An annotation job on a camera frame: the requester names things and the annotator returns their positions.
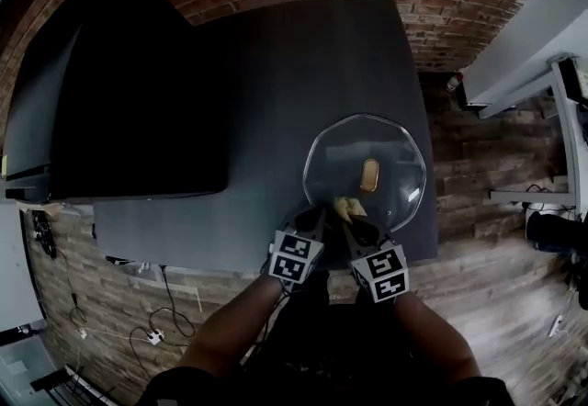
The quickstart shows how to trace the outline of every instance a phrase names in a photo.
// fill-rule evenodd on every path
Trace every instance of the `cable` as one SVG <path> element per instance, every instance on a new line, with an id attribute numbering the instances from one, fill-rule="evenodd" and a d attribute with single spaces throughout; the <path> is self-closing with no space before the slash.
<path id="1" fill-rule="evenodd" d="M 65 257 L 65 254 L 61 251 L 61 250 L 57 250 L 57 253 L 63 258 L 63 260 L 65 261 L 65 275 L 67 276 L 67 283 L 70 286 L 70 290 L 72 291 L 72 293 L 74 292 L 74 287 L 72 287 L 72 281 L 70 280 L 70 264 L 67 260 L 67 257 Z"/>
<path id="2" fill-rule="evenodd" d="M 551 192 L 549 189 L 545 188 L 545 187 L 541 187 L 539 184 L 531 184 L 529 187 L 526 188 L 525 192 L 528 192 L 530 189 L 532 189 L 533 187 L 536 187 L 537 189 L 539 189 L 539 192 Z M 577 220 L 578 219 L 578 215 L 576 214 L 576 209 L 573 207 L 566 207 L 565 205 L 562 205 L 559 209 L 546 209 L 545 208 L 545 204 L 541 204 L 541 208 L 540 209 L 532 209 L 531 208 L 531 204 L 528 204 L 526 206 L 526 208 L 524 207 L 525 210 L 532 210 L 532 211 L 538 211 L 539 213 L 543 212 L 543 211 L 565 211 L 568 213 L 568 217 L 572 214 L 573 212 L 573 216 L 574 219 Z"/>
<path id="3" fill-rule="evenodd" d="M 102 400 L 102 398 L 103 398 L 104 396 L 108 395 L 108 393 L 109 393 L 110 391 L 112 391 L 114 388 L 116 388 L 118 385 L 120 385 L 120 383 L 121 383 L 121 382 L 117 383 L 117 384 L 116 384 L 114 387 L 111 387 L 111 388 L 107 389 L 107 390 L 106 390 L 104 393 L 102 393 L 100 396 L 98 396 L 97 400 L 98 400 L 98 401 Z"/>
<path id="4" fill-rule="evenodd" d="M 255 343 L 255 349 L 253 350 L 253 352 L 251 353 L 251 355 L 249 355 L 249 358 L 247 359 L 247 361 L 245 362 L 245 365 L 243 366 L 243 369 L 246 369 L 248 365 L 251 365 L 250 362 L 252 361 L 252 359 L 259 354 L 259 351 L 261 349 L 262 344 L 267 340 L 267 331 L 269 330 L 269 320 L 271 319 L 271 317 L 274 315 L 274 313 L 276 312 L 276 310 L 279 308 L 279 306 L 281 305 L 281 303 L 291 297 L 292 295 L 295 295 L 297 293 L 309 293 L 309 290 L 292 290 L 289 293 L 284 293 L 284 291 L 282 291 L 282 298 L 279 299 L 276 303 L 276 306 L 271 310 L 271 312 L 269 313 L 269 316 L 267 317 L 266 320 L 266 324 L 264 327 L 264 333 L 261 337 L 261 341 Z"/>
<path id="5" fill-rule="evenodd" d="M 132 340 L 134 339 L 132 337 L 133 333 L 135 331 L 137 331 L 138 329 L 142 330 L 145 335 L 147 337 L 149 337 L 149 333 L 147 333 L 147 330 L 145 328 L 143 328 L 142 326 L 136 326 L 134 328 L 132 328 L 130 330 L 130 334 L 129 334 L 129 345 L 130 345 L 130 350 L 132 350 L 132 353 L 135 354 L 135 358 L 137 359 L 137 362 L 139 362 L 139 366 L 143 369 L 143 372 L 145 372 L 145 375 L 147 375 L 148 379 L 151 380 L 153 379 L 153 377 L 150 375 L 149 371 L 147 370 L 147 368 L 145 368 L 145 366 L 143 365 L 142 361 L 139 359 L 139 356 L 137 355 L 137 351 L 135 350 L 135 347 L 132 345 Z"/>
<path id="6" fill-rule="evenodd" d="M 74 314 L 77 313 L 78 317 L 80 318 L 80 320 L 82 320 L 83 323 L 87 323 L 88 319 L 85 316 L 85 311 L 82 310 L 79 307 L 73 307 L 70 312 L 69 312 L 69 316 L 70 316 L 70 321 L 72 322 L 73 326 L 75 326 L 75 328 L 77 330 L 80 330 L 80 328 L 83 328 L 85 326 L 85 324 L 78 324 L 77 322 L 75 322 L 74 319 Z"/>
<path id="7" fill-rule="evenodd" d="M 75 390 L 77 389 L 77 384 L 80 381 L 80 352 L 82 351 L 82 339 L 80 339 L 80 343 L 77 345 L 77 361 L 75 362 L 75 375 L 77 378 L 75 379 L 75 383 L 73 384 L 72 389 L 72 396 L 75 397 Z"/>
<path id="8" fill-rule="evenodd" d="M 170 303 L 172 304 L 172 308 L 169 307 L 160 307 L 155 311 L 152 311 L 151 314 L 149 315 L 149 328 L 152 331 L 157 331 L 157 329 L 155 328 L 155 324 L 153 323 L 153 316 L 155 316 L 157 313 L 159 313 L 160 311 L 171 311 L 172 313 L 172 320 L 174 322 L 174 326 L 177 329 L 177 331 L 185 338 L 189 339 L 194 337 L 194 335 L 196 334 L 196 326 L 194 326 L 194 324 L 192 323 L 192 321 L 190 321 L 188 319 L 188 317 L 184 314 L 179 312 L 178 310 L 175 309 L 175 300 L 174 297 L 172 297 L 172 291 L 169 288 L 169 283 L 167 282 L 167 274 L 165 273 L 165 269 L 166 269 L 166 265 L 160 265 L 160 269 L 162 271 L 162 275 L 164 276 L 164 282 L 165 282 L 165 290 L 167 291 L 167 296 L 169 297 Z M 184 320 L 186 322 L 186 324 L 190 327 L 191 333 L 186 333 L 179 325 L 177 317 L 181 318 L 182 320 Z M 175 343 L 170 343 L 168 341 L 166 341 L 165 339 L 162 339 L 162 343 L 170 345 L 172 347 L 187 347 L 187 344 L 175 344 Z"/>
<path id="9" fill-rule="evenodd" d="M 86 327 L 84 327 L 82 329 L 84 329 L 85 331 L 91 332 L 91 333 L 100 333 L 100 334 L 106 334 L 106 335 L 113 336 L 113 337 L 118 337 L 120 339 L 128 339 L 127 336 L 121 336 L 120 334 L 110 333 L 108 331 L 100 331 L 99 329 L 92 329 L 92 328 L 86 328 Z M 142 337 L 133 337 L 132 339 L 133 339 L 133 341 L 141 341 L 143 343 L 148 343 L 148 344 L 151 343 L 151 342 L 149 342 L 149 340 L 143 339 Z"/>

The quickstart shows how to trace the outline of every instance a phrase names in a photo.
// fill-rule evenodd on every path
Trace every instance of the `black cable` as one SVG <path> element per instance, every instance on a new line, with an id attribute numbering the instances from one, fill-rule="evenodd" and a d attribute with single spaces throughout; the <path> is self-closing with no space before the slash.
<path id="1" fill-rule="evenodd" d="M 64 398 L 64 396 L 59 392 L 58 389 L 53 388 L 52 390 L 55 392 L 55 394 L 57 396 L 59 396 L 62 399 L 63 403 L 65 403 L 66 406 L 73 406 L 71 402 L 69 402 L 67 399 Z M 51 397 L 51 398 L 53 399 L 53 401 L 55 401 L 55 403 L 59 404 L 60 406 L 62 405 L 60 402 L 56 401 L 53 397 Z"/>
<path id="2" fill-rule="evenodd" d="M 529 187 L 526 188 L 526 191 L 525 192 L 528 192 L 533 187 L 536 187 L 537 189 L 539 189 L 539 192 L 551 192 L 549 189 L 547 189 L 545 187 L 541 187 L 539 184 L 531 184 Z M 543 209 L 544 207 L 545 207 L 545 204 L 541 204 L 541 208 L 540 209 L 532 209 L 531 208 L 531 204 L 528 204 L 526 206 L 525 210 L 538 211 L 539 213 L 541 213 L 542 211 L 566 211 L 566 212 L 568 212 L 568 217 L 573 212 L 574 219 L 575 220 L 578 219 L 578 215 L 576 214 L 576 209 L 573 208 L 573 207 L 566 207 L 565 205 L 562 205 L 559 209 L 547 209 L 547 210 L 544 210 Z"/>
<path id="3" fill-rule="evenodd" d="M 75 379 L 75 383 L 73 384 L 73 389 L 72 389 L 72 396 L 75 398 L 75 390 L 77 389 L 77 384 L 80 382 L 80 372 L 84 370 L 83 367 L 78 367 L 78 369 L 75 372 L 75 375 L 77 376 L 77 378 Z"/>
<path id="4" fill-rule="evenodd" d="M 179 311 L 176 311 L 175 310 L 174 297 L 172 297 L 172 292 L 169 289 L 169 284 L 167 283 L 167 274 L 165 273 L 166 266 L 165 265 L 162 265 L 160 267 L 162 269 L 162 274 L 164 275 L 165 289 L 167 290 L 167 295 L 169 296 L 169 300 L 172 303 L 171 312 L 172 312 L 172 319 L 174 320 L 174 325 L 175 325 L 176 329 L 180 332 L 180 334 L 182 334 L 184 337 L 194 337 L 194 334 L 196 334 L 196 327 L 194 326 L 194 324 L 192 324 L 192 322 L 190 322 L 190 320 L 184 314 L 182 314 Z M 175 317 L 176 315 L 180 315 L 190 325 L 190 328 L 192 329 L 192 333 L 191 334 L 186 334 L 186 333 L 184 333 L 182 331 L 182 329 L 180 328 L 179 324 L 177 323 L 177 318 Z"/>
<path id="5" fill-rule="evenodd" d="M 153 323 L 153 316 L 155 316 L 157 313 L 159 313 L 160 311 L 171 311 L 172 313 L 172 320 L 174 322 L 174 326 L 177 329 L 177 331 L 185 338 L 190 339 L 192 337 L 194 337 L 194 335 L 196 334 L 196 326 L 194 326 L 194 324 L 192 323 L 192 321 L 190 321 L 188 319 L 188 317 L 184 314 L 179 312 L 178 310 L 175 309 L 175 300 L 174 297 L 172 297 L 172 291 L 169 288 L 169 283 L 167 282 L 167 274 L 165 273 L 165 269 L 166 269 L 166 265 L 160 265 L 161 271 L 162 271 L 162 275 L 164 276 L 164 282 L 165 282 L 165 290 L 167 291 L 167 296 L 169 297 L 170 303 L 172 304 L 172 308 L 169 307 L 160 307 L 155 311 L 152 311 L 151 314 L 149 315 L 149 328 L 152 331 L 157 331 L 157 328 L 155 328 L 155 324 Z M 182 320 L 184 320 L 186 322 L 186 324 L 190 327 L 191 333 L 186 333 L 179 325 L 177 318 L 181 318 Z M 175 344 L 175 343 L 170 343 L 168 341 L 166 341 L 165 339 L 162 339 L 162 343 L 166 344 L 166 345 L 170 345 L 172 347 L 187 347 L 188 344 Z"/>
<path id="6" fill-rule="evenodd" d="M 143 365 L 142 361 L 139 359 L 139 356 L 137 355 L 137 351 L 135 350 L 135 347 L 132 345 L 132 335 L 138 329 L 142 330 L 145 333 L 145 335 L 147 336 L 147 339 L 149 339 L 149 333 L 147 333 L 147 330 L 145 328 L 143 328 L 142 326 L 136 326 L 136 327 L 132 328 L 132 330 L 130 330 L 130 334 L 129 334 L 129 345 L 130 345 L 130 349 L 132 350 L 132 353 L 135 354 L 135 358 L 137 359 L 137 362 L 139 362 L 139 365 L 141 366 L 141 368 L 145 372 L 145 375 L 147 375 L 147 377 L 149 378 L 149 380 L 151 380 L 151 379 L 153 379 L 153 377 L 150 375 L 150 373 L 147 370 L 147 368 L 145 368 L 145 366 Z"/>
<path id="7" fill-rule="evenodd" d="M 70 280 L 70 264 L 67 261 L 67 257 L 65 257 L 65 254 L 60 251 L 59 249 L 57 250 L 57 253 L 63 258 L 63 260 L 65 261 L 65 275 L 67 276 L 67 283 L 70 286 L 70 290 L 72 291 L 72 294 L 75 293 L 74 291 L 74 287 L 72 286 L 72 281 Z"/>
<path id="8" fill-rule="evenodd" d="M 180 313 L 179 311 L 175 311 L 175 309 L 168 308 L 168 307 L 161 307 L 161 308 L 158 308 L 157 310 L 151 312 L 151 314 L 149 315 L 149 327 L 151 328 L 152 331 L 157 331 L 157 329 L 155 328 L 155 326 L 153 324 L 153 316 L 155 316 L 159 311 L 163 311 L 163 310 L 168 310 L 168 311 L 172 312 L 172 316 L 174 317 L 175 327 L 180 332 L 180 334 L 182 334 L 184 337 L 187 337 L 187 338 L 194 337 L 194 334 L 196 334 L 196 327 L 194 326 L 194 324 L 192 324 L 192 322 L 186 317 L 185 314 Z M 176 314 L 177 314 L 177 316 L 183 318 L 184 321 L 186 321 L 186 323 L 188 323 L 190 325 L 190 327 L 192 328 L 192 333 L 190 335 L 184 334 L 182 332 L 182 330 L 180 329 L 180 327 L 177 325 L 177 321 L 175 320 Z M 167 345 L 172 345 L 173 347 L 187 347 L 188 346 L 188 344 L 168 343 L 165 339 L 162 339 L 162 343 L 167 344 Z"/>
<path id="9" fill-rule="evenodd" d="M 112 391 L 114 388 L 116 388 L 120 383 L 117 383 L 114 387 L 111 387 L 110 389 L 107 389 L 104 393 L 102 393 L 100 396 L 98 396 L 97 400 L 100 401 L 102 400 L 102 398 L 104 398 L 106 395 L 108 395 L 108 393 L 110 391 Z"/>
<path id="10" fill-rule="evenodd" d="M 74 320 L 74 314 L 75 313 L 78 315 L 78 317 L 80 318 L 80 320 L 82 320 L 82 322 L 84 324 L 86 324 L 88 322 L 88 319 L 85 316 L 85 311 L 82 310 L 81 308 L 79 308 L 79 307 L 73 307 L 70 310 L 70 312 L 69 312 L 70 321 L 72 322 L 73 326 L 75 326 L 75 328 L 79 330 L 79 329 L 83 328 L 84 325 L 81 325 L 80 326 L 77 322 L 75 322 L 75 320 Z"/>
<path id="11" fill-rule="evenodd" d="M 262 344 L 267 340 L 267 331 L 269 330 L 269 320 L 271 319 L 273 314 L 276 312 L 276 310 L 279 308 L 279 306 L 281 305 L 281 303 L 285 299 L 287 299 L 297 293 L 309 293 L 309 290 L 292 290 L 289 293 L 284 293 L 284 291 L 282 291 L 282 295 L 283 295 L 282 298 L 277 301 L 276 306 L 272 309 L 272 311 L 269 313 L 269 316 L 267 317 L 266 324 L 264 326 L 264 333 L 261 336 L 261 341 L 255 343 L 255 349 L 253 350 L 251 355 L 249 355 L 249 358 L 245 362 L 243 369 L 246 369 L 247 366 L 250 365 L 249 362 L 259 353 L 259 350 L 261 349 Z"/>

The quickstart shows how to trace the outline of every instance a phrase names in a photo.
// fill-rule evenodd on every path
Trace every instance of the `clear glass bowl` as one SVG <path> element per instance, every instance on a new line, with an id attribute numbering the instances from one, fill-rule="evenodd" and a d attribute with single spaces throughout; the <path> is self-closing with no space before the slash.
<path id="1" fill-rule="evenodd" d="M 366 164 L 367 160 L 377 164 Z M 372 166 L 371 179 L 365 178 L 365 165 Z M 366 114 L 344 118 L 324 130 L 304 167 L 304 192 L 312 205 L 332 207 L 336 197 L 356 198 L 367 216 L 377 214 L 389 231 L 411 220 L 425 183 L 423 156 L 408 131 Z"/>

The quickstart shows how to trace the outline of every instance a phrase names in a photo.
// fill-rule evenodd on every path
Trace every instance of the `floor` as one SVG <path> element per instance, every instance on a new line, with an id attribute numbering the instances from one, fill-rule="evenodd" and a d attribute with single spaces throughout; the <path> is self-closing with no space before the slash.
<path id="1" fill-rule="evenodd" d="M 521 207 L 493 205 L 485 189 L 552 187 L 550 177 L 565 174 L 558 166 L 557 121 L 541 117 L 541 101 L 479 121 L 458 109 L 443 84 L 429 81 L 423 90 L 435 156 L 440 245 L 436 260 L 411 267 L 413 289 L 465 335 L 482 373 L 504 379 L 516 404 L 542 404 L 578 358 L 587 317 L 563 284 L 557 258 L 533 251 L 525 241 Z M 129 334 L 135 326 L 148 328 L 149 313 L 169 306 L 161 272 L 107 262 L 92 238 L 91 214 L 62 213 L 51 222 L 62 252 L 55 261 L 32 241 L 27 217 L 31 260 L 49 317 L 47 346 L 58 361 L 79 365 L 82 375 L 112 398 L 132 404 L 147 377 L 130 350 Z M 177 309 L 197 327 L 254 277 L 167 271 Z M 86 315 L 82 323 L 73 313 L 73 321 L 87 329 L 83 341 L 69 316 L 68 272 Z M 353 301 L 356 285 L 350 275 L 332 274 L 330 284 L 333 302 Z M 560 312 L 567 313 L 567 333 L 548 338 Z M 153 322 L 170 342 L 186 342 L 167 313 L 155 315 Z M 181 347 L 132 342 L 150 375 L 171 367 L 182 352 Z"/>

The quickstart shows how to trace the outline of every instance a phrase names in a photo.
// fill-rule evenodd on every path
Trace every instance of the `white desk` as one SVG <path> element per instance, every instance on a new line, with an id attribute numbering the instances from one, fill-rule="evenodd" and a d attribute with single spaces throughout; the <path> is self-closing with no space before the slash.
<path id="1" fill-rule="evenodd" d="M 553 62 L 548 73 L 517 89 L 500 101 L 479 112 L 480 118 L 489 118 L 524 100 L 551 88 L 560 117 L 563 145 L 568 168 L 568 192 L 517 192 L 491 190 L 490 200 L 495 202 L 529 202 L 575 207 L 576 214 L 588 209 L 588 146 L 576 114 L 576 102 L 566 95 L 560 66 Z"/>

